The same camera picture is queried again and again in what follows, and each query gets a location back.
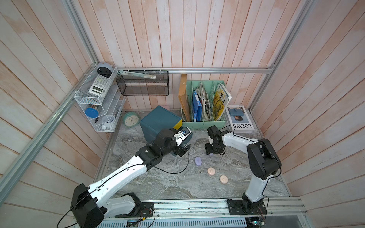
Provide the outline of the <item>teal drawer cabinet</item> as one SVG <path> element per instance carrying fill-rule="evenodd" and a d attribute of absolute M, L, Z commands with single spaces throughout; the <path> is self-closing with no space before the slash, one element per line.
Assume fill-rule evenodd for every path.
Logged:
<path fill-rule="evenodd" d="M 182 119 L 167 109 L 158 106 L 140 121 L 140 126 L 147 142 L 153 141 L 163 129 L 174 128 Z"/>

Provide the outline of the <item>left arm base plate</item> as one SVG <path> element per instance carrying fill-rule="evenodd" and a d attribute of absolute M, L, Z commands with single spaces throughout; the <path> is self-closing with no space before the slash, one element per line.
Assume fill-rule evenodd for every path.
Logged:
<path fill-rule="evenodd" d="M 128 214 L 119 214 L 115 218 L 148 218 L 153 217 L 153 202 L 142 202 L 135 206 Z"/>

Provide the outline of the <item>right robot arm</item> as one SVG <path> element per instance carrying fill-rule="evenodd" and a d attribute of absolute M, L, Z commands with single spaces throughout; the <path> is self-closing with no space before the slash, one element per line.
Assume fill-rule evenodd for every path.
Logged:
<path fill-rule="evenodd" d="M 226 147 L 247 154 L 253 175 L 248 189 L 242 196 L 242 210 L 246 213 L 253 212 L 263 205 L 265 189 L 281 169 L 281 161 L 271 142 L 266 138 L 256 140 L 236 135 L 229 130 L 222 131 L 215 125 L 209 127 L 207 133 L 211 139 L 211 142 L 205 145 L 207 155 L 223 155 Z"/>

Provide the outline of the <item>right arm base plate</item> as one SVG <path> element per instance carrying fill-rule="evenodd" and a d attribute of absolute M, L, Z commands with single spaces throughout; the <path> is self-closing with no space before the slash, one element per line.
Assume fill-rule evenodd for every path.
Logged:
<path fill-rule="evenodd" d="M 248 199 L 227 199 L 230 215 L 265 215 L 267 208 L 263 199 L 258 202 L 250 202 Z"/>

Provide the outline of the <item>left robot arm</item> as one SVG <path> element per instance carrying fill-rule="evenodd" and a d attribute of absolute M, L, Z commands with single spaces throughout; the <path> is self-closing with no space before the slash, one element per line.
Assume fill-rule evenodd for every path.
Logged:
<path fill-rule="evenodd" d="M 83 183 L 77 186 L 70 205 L 76 224 L 81 228 L 95 228 L 105 218 L 137 212 L 141 206 L 135 194 L 128 193 L 118 199 L 112 199 L 112 196 L 134 178 L 155 168 L 167 154 L 182 157 L 190 149 L 188 142 L 191 138 L 192 131 L 188 127 L 163 129 L 153 141 L 107 177 L 89 186 Z"/>

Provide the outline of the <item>purple earphone case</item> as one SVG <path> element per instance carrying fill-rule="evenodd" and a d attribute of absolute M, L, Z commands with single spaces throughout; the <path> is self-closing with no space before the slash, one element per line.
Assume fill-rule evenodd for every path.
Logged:
<path fill-rule="evenodd" d="M 201 166 L 201 164 L 202 164 L 202 159 L 201 159 L 201 157 L 199 157 L 199 156 L 195 157 L 194 161 L 195 161 L 195 164 L 196 164 L 197 166 Z"/>

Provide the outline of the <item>yellow drawer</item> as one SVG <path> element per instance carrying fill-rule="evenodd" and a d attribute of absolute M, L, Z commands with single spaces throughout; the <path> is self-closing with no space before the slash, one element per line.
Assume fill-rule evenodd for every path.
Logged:
<path fill-rule="evenodd" d="M 183 125 L 183 119 L 180 119 L 174 126 L 174 129 L 179 130 Z"/>

